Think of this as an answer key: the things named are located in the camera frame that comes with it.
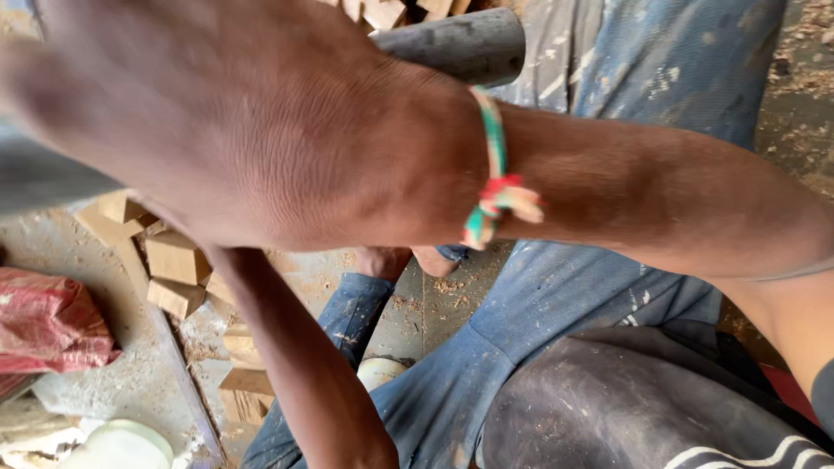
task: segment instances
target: black fabric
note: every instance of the black fabric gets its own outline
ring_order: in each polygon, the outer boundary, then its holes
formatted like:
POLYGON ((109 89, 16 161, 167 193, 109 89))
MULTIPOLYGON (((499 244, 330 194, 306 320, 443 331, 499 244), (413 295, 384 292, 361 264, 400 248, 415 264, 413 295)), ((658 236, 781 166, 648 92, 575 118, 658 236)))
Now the black fabric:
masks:
POLYGON ((718 342, 718 350, 721 354, 718 355, 716 363, 723 366, 733 375, 740 377, 746 381, 747 384, 755 387, 759 391, 764 392, 773 399, 781 401, 773 385, 765 376, 764 371, 759 368, 753 357, 744 350, 744 346, 733 334, 726 332, 716 332, 716 339, 718 342))
POLYGON ((822 428, 834 436, 834 360, 829 361, 814 378, 811 406, 822 428))
POLYGON ((621 327, 557 341, 493 401, 485 467, 748 467, 779 455, 768 466, 782 469, 801 454, 813 455, 806 469, 834 464, 819 449, 834 450, 821 429, 719 366, 720 354, 671 339, 681 331, 621 327))

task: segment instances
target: wooden plank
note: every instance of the wooden plank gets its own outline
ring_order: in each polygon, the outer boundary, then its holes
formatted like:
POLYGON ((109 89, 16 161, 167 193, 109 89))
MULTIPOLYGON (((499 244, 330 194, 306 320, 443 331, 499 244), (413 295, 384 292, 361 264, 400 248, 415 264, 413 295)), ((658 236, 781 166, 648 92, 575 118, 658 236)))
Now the wooden plank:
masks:
POLYGON ((358 23, 362 19, 362 10, 362 0, 342 0, 342 11, 354 23, 358 23))
POLYGON ((229 359, 235 368, 264 370, 258 350, 255 349, 249 328, 242 323, 229 327, 223 334, 223 345, 229 351, 229 359))
POLYGON ((452 7, 449 8, 449 15, 462 15, 466 14, 466 10, 469 9, 469 5, 472 3, 472 0, 452 0, 452 7))
POLYGON ((186 285, 199 285, 211 274, 211 266, 203 251, 184 235, 165 231, 145 240, 151 276, 174 280, 186 285))
POLYGON ((275 399, 266 371, 233 368, 217 390, 229 421, 261 425, 275 399))
POLYGON ((205 296, 206 290, 201 286, 171 280, 153 279, 148 286, 148 301, 180 320, 199 308, 205 296))
POLYGON ((429 11, 426 13, 425 18, 423 18, 423 23, 448 17, 453 1, 454 0, 431 0, 431 4, 429 4, 430 8, 423 7, 429 11))
POLYGON ((229 290, 229 286, 226 285, 226 281, 223 280, 223 277, 218 275, 217 272, 212 272, 211 276, 208 278, 206 291, 234 306, 234 296, 232 295, 232 291, 229 290))
POLYGON ((139 254, 139 247, 137 247, 133 238, 127 238, 116 245, 116 251, 122 258, 122 264, 131 283, 133 283, 133 288, 136 289, 139 301, 144 305, 145 314, 156 330, 157 342, 162 348, 163 357, 168 362, 168 368, 176 376, 177 384, 183 393, 183 398, 191 411, 191 415, 194 417, 197 429, 203 435, 204 444, 211 455, 211 462, 214 464, 213 467, 220 467, 225 461, 223 448, 220 446, 220 437, 217 429, 214 428, 209 411, 206 410, 203 398, 197 391, 197 383, 194 382, 193 377, 188 372, 183 351, 180 350, 179 344, 174 338, 171 323, 168 322, 168 318, 165 317, 162 310, 148 304, 146 301, 148 298, 148 271, 145 270, 145 264, 142 262, 141 254, 139 254))
POLYGON ((374 29, 387 31, 393 28, 405 15, 405 4, 400 0, 364 0, 363 18, 374 29))
POLYGON ((148 211, 142 205, 128 199, 128 190, 122 189, 99 197, 98 212, 116 223, 127 223, 148 211))
POLYGON ((145 228, 156 223, 159 219, 152 214, 145 214, 125 224, 116 223, 98 212, 98 202, 96 202, 86 209, 78 211, 75 214, 75 220, 109 248, 115 246, 121 240, 142 233, 145 228))

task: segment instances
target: concrete floor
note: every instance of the concrete floor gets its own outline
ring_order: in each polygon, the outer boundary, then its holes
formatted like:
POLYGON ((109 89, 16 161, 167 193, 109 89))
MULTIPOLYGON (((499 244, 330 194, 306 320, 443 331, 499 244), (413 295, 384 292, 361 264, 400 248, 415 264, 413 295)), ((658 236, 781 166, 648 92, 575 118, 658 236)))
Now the concrete floor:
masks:
MULTIPOLYGON (((779 69, 772 74, 762 105, 756 151, 834 199, 834 154, 830 153, 834 129, 829 123, 834 115, 834 53, 821 43, 822 25, 831 26, 830 1, 789 4, 777 54, 779 69)), ((11 265, 81 280, 124 348, 123 356, 102 370, 41 380, 36 392, 45 406, 69 415, 122 416, 146 423, 171 441, 185 466, 200 435, 173 375, 158 356, 153 328, 113 252, 90 238, 62 209, 0 220, 0 245, 7 248, 11 265)), ((511 244, 502 244, 475 253, 448 280, 424 275, 412 261, 385 308, 367 355, 410 364, 430 353, 480 304, 510 250, 511 244)), ((333 294, 340 275, 354 267, 349 250, 273 253, 271 259, 314 316, 333 294)), ((759 361, 784 367, 781 357, 731 303, 725 304, 724 312, 723 330, 736 334, 759 361)), ((231 367, 220 336, 236 320, 229 305, 210 297, 177 325, 191 371, 232 464, 257 430, 226 422, 216 393, 231 367)))

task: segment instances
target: paint-stained jeans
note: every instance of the paint-stained jeans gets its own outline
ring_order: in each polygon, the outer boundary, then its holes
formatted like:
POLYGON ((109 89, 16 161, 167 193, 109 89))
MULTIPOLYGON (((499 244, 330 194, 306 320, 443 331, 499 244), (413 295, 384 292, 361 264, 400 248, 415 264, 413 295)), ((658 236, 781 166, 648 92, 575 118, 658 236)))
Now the paint-stained jeans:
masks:
MULTIPOLYGON (((530 108, 689 129, 749 149, 784 6, 529 0, 524 71, 493 94, 530 108)), ((346 275, 319 319, 354 367, 392 289, 346 275)), ((720 302, 701 280, 607 250, 520 241, 460 330, 371 397, 401 467, 466 468, 495 394, 542 347, 590 328, 715 323, 720 302)), ((277 405, 242 467, 306 467, 277 405)))

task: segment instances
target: wooden block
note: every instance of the wooden block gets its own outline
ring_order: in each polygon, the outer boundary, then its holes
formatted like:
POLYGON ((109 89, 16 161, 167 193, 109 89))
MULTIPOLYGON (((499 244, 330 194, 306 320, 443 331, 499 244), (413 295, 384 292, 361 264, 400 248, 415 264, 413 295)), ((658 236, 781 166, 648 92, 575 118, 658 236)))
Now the wooden block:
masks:
POLYGON ((387 31, 393 28, 405 15, 405 4, 400 0, 364 0, 363 18, 374 29, 387 31))
POLYGON ((235 368, 263 370, 264 363, 255 349, 252 334, 245 324, 235 324, 223 334, 223 345, 229 351, 229 359, 235 368))
POLYGON ((128 199, 128 190, 122 189, 99 197, 98 212, 116 223, 127 223, 148 211, 142 205, 128 199))
POLYGON ((203 304, 206 290, 202 286, 186 285, 171 280, 152 279, 148 286, 148 301, 171 315, 184 320, 203 304))
POLYGON ((119 241, 142 233, 145 228, 159 220, 152 214, 145 214, 125 224, 116 223, 98 212, 98 202, 75 214, 75 220, 91 235, 107 247, 115 246, 119 241))
POLYGON ((362 0, 342 0, 342 11, 354 23, 362 19, 362 10, 362 0))
POLYGON ((175 231, 165 231, 145 240, 152 277, 199 285, 211 274, 211 266, 197 245, 175 231))
POLYGON ((418 0, 417 4, 429 11, 426 13, 425 18, 423 18, 423 23, 448 17, 453 1, 454 0, 418 0), (426 3, 425 7, 420 5, 421 1, 426 3))
POLYGON ((148 271, 145 269, 145 263, 142 262, 142 255, 139 254, 136 241, 133 238, 119 241, 116 244, 116 252, 122 258, 122 266, 128 273, 130 283, 133 284, 133 291, 144 304, 145 299, 148 298, 148 271))
POLYGON ((266 371, 233 368, 217 388, 229 421, 264 423, 275 398, 266 371))
POLYGON ((234 296, 232 296, 229 286, 226 285, 226 281, 217 272, 212 272, 211 277, 208 278, 206 291, 234 306, 234 296))
POLYGON ((449 9, 449 15, 462 15, 469 9, 472 0, 452 0, 452 7, 449 9))

